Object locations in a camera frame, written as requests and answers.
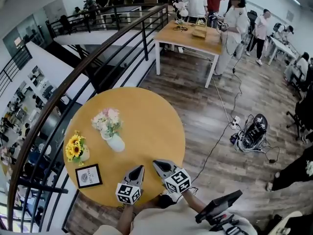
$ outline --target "white vase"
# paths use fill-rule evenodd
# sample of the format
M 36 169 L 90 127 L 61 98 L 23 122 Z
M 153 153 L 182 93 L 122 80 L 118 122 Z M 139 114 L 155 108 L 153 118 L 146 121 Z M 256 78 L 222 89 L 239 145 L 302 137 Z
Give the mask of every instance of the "white vase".
M 113 137 L 106 137 L 101 133 L 101 137 L 108 143 L 109 147 L 115 152 L 121 152 L 125 149 L 125 143 L 121 137 L 117 134 L 113 134 Z
M 82 162 L 88 160 L 89 157 L 90 157 L 90 152 L 89 152 L 89 149 L 88 149 L 87 145 L 84 144 L 83 147 L 84 147 L 84 152 L 83 152 L 83 154 L 79 157 Z

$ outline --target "power strip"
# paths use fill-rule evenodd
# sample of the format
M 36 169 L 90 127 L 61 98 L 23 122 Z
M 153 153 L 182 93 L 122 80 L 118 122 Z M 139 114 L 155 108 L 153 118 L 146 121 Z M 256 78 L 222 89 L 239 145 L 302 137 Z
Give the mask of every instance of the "power strip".
M 233 130 L 237 130 L 239 129 L 239 124 L 240 124 L 240 117 L 236 116 L 233 122 L 231 123 L 230 128 L 232 128 Z

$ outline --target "framed picture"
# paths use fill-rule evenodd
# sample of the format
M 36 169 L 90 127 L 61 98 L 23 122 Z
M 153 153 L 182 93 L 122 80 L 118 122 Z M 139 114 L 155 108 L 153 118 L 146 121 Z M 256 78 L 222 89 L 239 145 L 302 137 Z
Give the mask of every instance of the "framed picture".
M 77 168 L 75 172 L 78 188 L 86 188 L 102 184 L 98 164 Z

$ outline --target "computer monitor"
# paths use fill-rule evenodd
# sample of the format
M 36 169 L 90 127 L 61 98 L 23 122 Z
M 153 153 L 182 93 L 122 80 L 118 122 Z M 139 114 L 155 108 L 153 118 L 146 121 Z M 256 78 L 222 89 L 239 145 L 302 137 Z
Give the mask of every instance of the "computer monitor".
M 211 221 L 213 221 L 213 218 L 225 210 L 227 210 L 229 207 L 233 205 L 233 203 L 242 195 L 243 193 L 241 190 L 235 191 L 231 194 L 228 194 L 226 196 L 217 198 L 212 200 L 197 216 L 196 216 L 196 222 L 200 224 L 203 220 L 207 220 L 210 225 L 213 225 Z

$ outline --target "lower floor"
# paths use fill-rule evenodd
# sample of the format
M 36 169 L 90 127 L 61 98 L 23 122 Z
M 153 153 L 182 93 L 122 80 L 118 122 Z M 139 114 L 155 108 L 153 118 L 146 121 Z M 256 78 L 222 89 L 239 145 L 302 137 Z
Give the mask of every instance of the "lower floor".
M 222 78 L 212 80 L 205 89 L 208 60 L 165 52 L 161 56 L 161 75 L 156 75 L 153 68 L 141 87 L 164 97 L 180 116 L 186 138 L 183 167 L 192 179 L 197 177 L 212 152 L 192 185 L 199 188 L 196 196 L 209 203 L 240 189 L 243 195 L 230 209 L 262 229 L 273 214 L 311 213 L 313 185 L 310 182 L 294 183 L 275 192 L 265 190 L 274 174 L 297 159 L 307 146 L 295 140 L 295 127 L 286 128 L 291 123 L 286 112 L 294 113 L 298 98 L 283 81 L 284 67 L 278 61 L 271 66 L 259 66 L 253 56 L 254 53 L 251 57 L 243 55 L 238 63 L 233 59 Z M 232 73 L 235 65 L 236 76 Z M 267 141 L 272 147 L 280 148 L 279 156 L 278 149 L 270 149 L 267 157 L 278 158 L 277 162 L 270 164 L 262 153 L 237 151 L 230 143 L 231 135 L 237 131 L 226 128 L 225 112 L 232 120 L 230 113 L 234 107 L 232 116 L 240 117 L 241 127 L 250 114 L 261 113 L 266 117 Z M 65 228 L 76 235 L 93 234 L 102 224 L 115 225 L 119 216 L 116 208 L 101 206 L 79 193 Z

